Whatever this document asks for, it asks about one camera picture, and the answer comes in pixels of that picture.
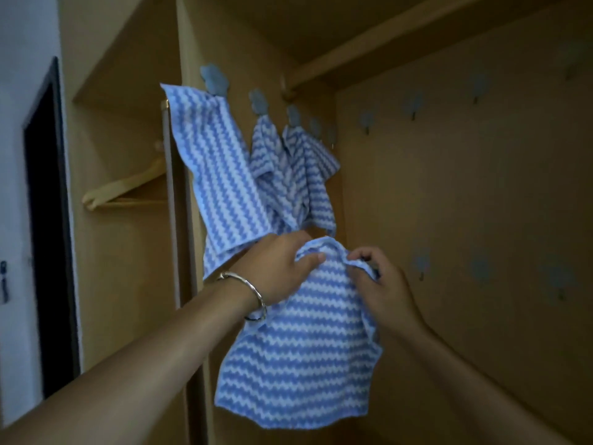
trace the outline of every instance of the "clothes hanger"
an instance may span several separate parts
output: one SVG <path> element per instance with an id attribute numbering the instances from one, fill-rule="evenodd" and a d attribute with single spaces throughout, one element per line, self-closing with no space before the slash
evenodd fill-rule
<path id="1" fill-rule="evenodd" d="M 82 203 L 88 210 L 97 208 L 126 208 L 131 206 L 160 205 L 167 203 L 167 200 L 142 200 L 137 198 L 126 198 L 122 195 L 132 189 L 143 186 L 167 172 L 167 164 L 164 156 L 154 159 L 146 170 L 135 175 L 105 184 L 97 189 L 90 190 L 84 197 Z"/>

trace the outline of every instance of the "hanging rod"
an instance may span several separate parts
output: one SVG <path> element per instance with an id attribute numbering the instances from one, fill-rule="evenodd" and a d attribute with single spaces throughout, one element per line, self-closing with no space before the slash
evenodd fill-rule
<path id="1" fill-rule="evenodd" d="M 478 1 L 480 0 L 425 0 L 283 75 L 282 94 L 286 100 L 291 100 L 296 96 L 294 89 L 305 82 L 327 74 L 398 37 L 425 27 Z"/>

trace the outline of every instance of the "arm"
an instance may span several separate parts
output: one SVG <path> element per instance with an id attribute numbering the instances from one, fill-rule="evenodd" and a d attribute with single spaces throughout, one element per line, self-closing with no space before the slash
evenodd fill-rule
<path id="1" fill-rule="evenodd" d="M 381 250 L 354 250 L 349 259 L 374 261 L 381 278 L 377 283 L 360 269 L 351 277 L 376 320 L 417 359 L 445 392 L 465 423 L 490 445 L 569 445 L 554 431 L 505 393 L 493 381 L 444 344 L 422 320 L 401 269 Z"/>
<path id="2" fill-rule="evenodd" d="M 306 232 L 269 235 L 232 267 L 266 304 L 294 293 L 323 260 L 295 262 Z M 258 307 L 241 282 L 211 284 L 163 327 L 129 344 L 0 434 L 3 445 L 140 443 L 205 356 Z"/>

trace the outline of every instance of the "bracelet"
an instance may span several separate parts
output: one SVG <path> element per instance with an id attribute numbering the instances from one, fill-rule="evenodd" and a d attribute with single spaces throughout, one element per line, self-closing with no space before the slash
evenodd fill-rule
<path id="1" fill-rule="evenodd" d="M 266 315 L 267 315 L 267 307 L 266 307 L 266 303 L 263 302 L 263 298 L 260 292 L 257 291 L 256 287 L 250 283 L 248 280 L 246 280 L 244 277 L 237 275 L 236 273 L 233 272 L 222 272 L 221 275 L 217 278 L 217 281 L 220 281 L 221 279 L 228 279 L 228 278 L 234 278 L 237 279 L 239 281 L 241 281 L 243 284 L 245 284 L 249 289 L 251 289 L 251 291 L 256 294 L 256 297 L 260 303 L 260 309 L 263 310 L 262 316 L 259 317 L 258 319 L 250 319 L 249 317 L 245 317 L 245 320 L 247 321 L 262 321 L 265 320 Z"/>

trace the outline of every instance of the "wooden wardrobe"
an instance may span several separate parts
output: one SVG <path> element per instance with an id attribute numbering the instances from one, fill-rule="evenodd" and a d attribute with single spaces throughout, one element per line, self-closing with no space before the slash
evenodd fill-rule
<path id="1" fill-rule="evenodd" d="M 381 246 L 444 340 L 593 443 L 593 0 L 60 0 L 60 16 L 84 370 L 199 296 L 205 230 L 159 83 L 203 89 L 214 63 L 248 144 L 255 88 L 278 130 L 289 101 L 326 145 L 336 128 L 338 240 Z M 168 203 L 85 209 L 155 141 L 167 175 L 130 196 Z M 386 335 L 367 417 L 266 431 L 215 408 L 237 330 L 148 443 L 478 443 Z"/>

